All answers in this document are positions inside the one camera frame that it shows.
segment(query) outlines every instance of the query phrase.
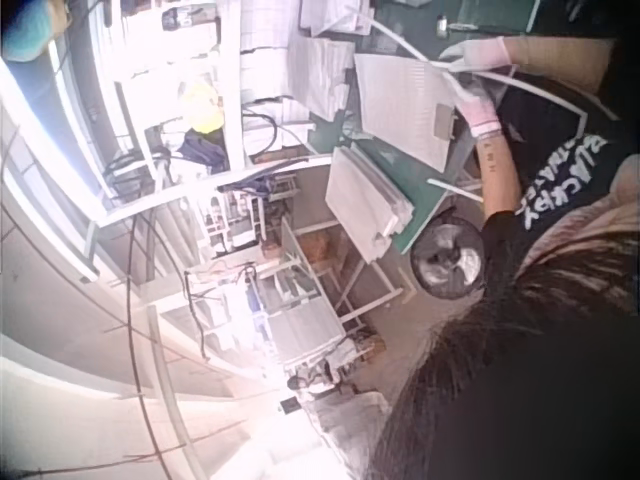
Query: wristband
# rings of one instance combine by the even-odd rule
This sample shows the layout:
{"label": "wristband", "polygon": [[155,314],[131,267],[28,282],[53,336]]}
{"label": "wristband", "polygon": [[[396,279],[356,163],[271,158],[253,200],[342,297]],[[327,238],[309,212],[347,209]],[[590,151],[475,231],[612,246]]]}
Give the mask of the wristband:
{"label": "wristband", "polygon": [[495,132],[502,132],[502,125],[500,125],[500,122],[497,120],[481,123],[480,125],[471,127],[471,135],[474,138],[480,138],[488,134],[493,134]]}

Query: black t-shirt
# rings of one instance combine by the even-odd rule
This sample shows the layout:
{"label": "black t-shirt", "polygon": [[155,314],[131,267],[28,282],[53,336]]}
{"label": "black t-shirt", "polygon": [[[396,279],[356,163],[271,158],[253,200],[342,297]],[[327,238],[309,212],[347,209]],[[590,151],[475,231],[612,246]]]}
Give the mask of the black t-shirt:
{"label": "black t-shirt", "polygon": [[483,227],[487,295],[511,282],[529,249],[562,217],[608,195],[618,168],[637,151],[620,122],[590,100],[548,79],[525,77],[583,109],[587,123],[577,137],[576,113],[514,88],[505,95],[498,115],[523,198],[515,213],[496,213]]}

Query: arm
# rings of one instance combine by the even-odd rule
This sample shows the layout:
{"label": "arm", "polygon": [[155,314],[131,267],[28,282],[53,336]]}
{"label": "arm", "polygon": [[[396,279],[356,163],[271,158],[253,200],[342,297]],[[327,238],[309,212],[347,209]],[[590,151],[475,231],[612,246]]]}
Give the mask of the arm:
{"label": "arm", "polygon": [[515,211],[520,205],[520,182],[511,150],[502,133],[478,139],[484,218],[497,212]]}
{"label": "arm", "polygon": [[465,40],[444,50],[440,58],[460,57],[450,64],[451,71],[518,65],[595,94],[609,66],[613,44],[613,40],[591,38],[495,37]]}
{"label": "arm", "polygon": [[515,211],[520,204],[520,182],[493,102],[478,84],[465,89],[451,74],[444,73],[443,78],[477,142],[485,218]]}
{"label": "arm", "polygon": [[590,38],[506,37],[511,63],[524,71],[572,83],[597,93],[609,66],[613,40]]}

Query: fan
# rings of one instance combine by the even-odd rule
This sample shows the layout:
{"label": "fan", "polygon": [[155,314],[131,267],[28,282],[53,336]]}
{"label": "fan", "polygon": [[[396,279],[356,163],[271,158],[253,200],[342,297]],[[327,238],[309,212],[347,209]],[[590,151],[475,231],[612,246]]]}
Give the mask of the fan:
{"label": "fan", "polygon": [[434,218],[411,247],[411,268],[429,294],[453,300],[483,283],[484,248],[480,232],[453,216],[454,208]]}

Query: yellow object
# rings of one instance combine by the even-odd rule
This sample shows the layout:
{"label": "yellow object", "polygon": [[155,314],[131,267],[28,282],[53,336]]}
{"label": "yellow object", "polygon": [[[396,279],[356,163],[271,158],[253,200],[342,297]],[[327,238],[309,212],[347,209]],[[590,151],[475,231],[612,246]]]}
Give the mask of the yellow object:
{"label": "yellow object", "polygon": [[185,120],[198,133],[211,133],[224,125],[218,92],[204,81],[187,85],[180,97]]}

